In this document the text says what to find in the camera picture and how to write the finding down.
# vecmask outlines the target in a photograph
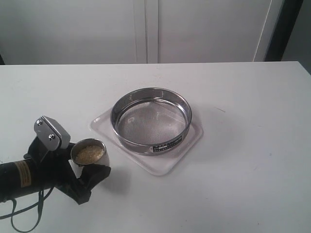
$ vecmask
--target white cabinet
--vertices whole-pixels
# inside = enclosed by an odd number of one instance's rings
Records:
[[[283,0],[10,0],[7,64],[260,61]]]

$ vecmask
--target metal sieve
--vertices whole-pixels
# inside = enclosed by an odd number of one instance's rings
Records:
[[[148,155],[166,152],[186,137],[192,113],[179,94],[143,88],[123,96],[113,106],[111,124],[129,150]]]

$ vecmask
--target clear plastic tray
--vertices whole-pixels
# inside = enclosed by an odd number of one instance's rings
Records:
[[[110,113],[111,109],[94,119],[90,124],[90,128],[119,148],[123,155],[155,176],[167,174],[203,135],[202,126],[196,116],[193,115],[189,132],[180,145],[164,154],[154,156],[141,155],[128,150],[120,143],[112,129]]]

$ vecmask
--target small metal cup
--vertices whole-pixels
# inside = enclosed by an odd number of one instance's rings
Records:
[[[78,153],[82,149],[89,147],[89,146],[98,146],[98,147],[102,148],[104,150],[103,155],[98,160],[93,161],[92,163],[89,163],[89,164],[81,164],[81,163],[76,162],[76,157],[77,157]],[[71,152],[70,152],[70,156],[71,156],[71,163],[70,164],[71,164],[72,170],[73,170],[74,174],[76,175],[76,177],[81,176],[82,169],[86,165],[100,164],[100,165],[109,166],[109,157],[108,157],[108,153],[106,150],[106,146],[102,141],[95,139],[95,138],[87,138],[87,139],[84,139],[82,141],[77,142],[72,147]]]

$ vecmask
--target white table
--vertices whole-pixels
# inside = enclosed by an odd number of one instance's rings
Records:
[[[155,177],[105,142],[112,172],[81,206],[58,190],[38,233],[309,233],[311,76],[297,62],[0,67],[0,161],[21,160],[41,115],[72,141],[122,95],[164,87],[199,114],[204,137]],[[37,194],[18,199],[18,207]],[[12,203],[0,204],[0,215]],[[36,209],[15,218],[22,230]],[[10,221],[0,231],[14,232]]]

